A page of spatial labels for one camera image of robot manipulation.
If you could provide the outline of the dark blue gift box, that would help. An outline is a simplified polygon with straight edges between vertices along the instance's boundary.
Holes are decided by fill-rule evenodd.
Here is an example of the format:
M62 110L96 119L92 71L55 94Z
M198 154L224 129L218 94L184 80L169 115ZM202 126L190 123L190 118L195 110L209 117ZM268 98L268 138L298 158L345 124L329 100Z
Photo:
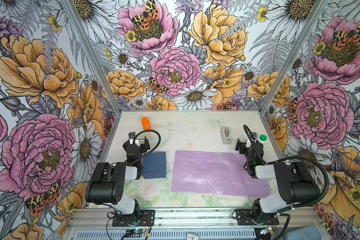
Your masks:
M167 157L165 152L152 153L143 158L142 176L145 179L161 179L167 177Z

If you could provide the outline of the purple wrapping paper sheet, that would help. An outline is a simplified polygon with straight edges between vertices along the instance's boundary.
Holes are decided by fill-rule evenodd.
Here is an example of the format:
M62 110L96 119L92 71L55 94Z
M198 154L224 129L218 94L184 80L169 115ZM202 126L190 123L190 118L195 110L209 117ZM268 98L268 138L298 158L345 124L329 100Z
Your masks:
M172 192L267 197L267 180L253 179L244 169L246 157L237 153L179 151L175 153Z

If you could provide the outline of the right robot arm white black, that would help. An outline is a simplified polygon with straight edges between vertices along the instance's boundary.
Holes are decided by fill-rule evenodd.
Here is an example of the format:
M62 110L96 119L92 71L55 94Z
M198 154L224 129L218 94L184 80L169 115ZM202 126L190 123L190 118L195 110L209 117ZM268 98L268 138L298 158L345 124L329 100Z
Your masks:
M319 201L322 191L312 178L302 159L287 163L286 160L276 160L266 163L261 160L264 155L263 144L256 141L247 144L237 140L235 150L245 155L247 162L244 170L252 179L275 180L277 190L254 201L250 212L238 213L238 219L251 220L257 225L277 223L277 214L291 210L300 205L311 206Z

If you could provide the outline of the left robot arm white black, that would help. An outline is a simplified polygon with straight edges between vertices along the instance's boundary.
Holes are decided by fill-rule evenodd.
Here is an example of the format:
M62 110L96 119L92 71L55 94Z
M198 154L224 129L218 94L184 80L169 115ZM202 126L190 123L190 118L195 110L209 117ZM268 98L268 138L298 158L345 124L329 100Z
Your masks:
M148 139L128 140L123 144L126 162L98 163L88 184L86 202L108 206L115 211L117 225L136 226L141 219L138 201L124 194L125 181L140 179L142 157L150 149Z

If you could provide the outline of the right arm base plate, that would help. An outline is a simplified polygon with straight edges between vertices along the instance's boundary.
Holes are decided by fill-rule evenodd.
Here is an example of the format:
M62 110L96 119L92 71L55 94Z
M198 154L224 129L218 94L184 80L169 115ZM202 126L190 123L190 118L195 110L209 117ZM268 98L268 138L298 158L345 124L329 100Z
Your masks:
M232 219L236 220L239 226L246 225L272 225L280 224L277 215L254 213L252 209L235 209L231 215Z

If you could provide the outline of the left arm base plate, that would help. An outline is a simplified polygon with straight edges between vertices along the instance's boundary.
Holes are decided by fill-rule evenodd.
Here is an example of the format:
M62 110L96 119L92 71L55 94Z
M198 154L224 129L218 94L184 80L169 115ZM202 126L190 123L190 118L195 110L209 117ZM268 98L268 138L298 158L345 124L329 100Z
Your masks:
M113 227L153 227L155 210L140 210L130 215L116 214L112 221Z

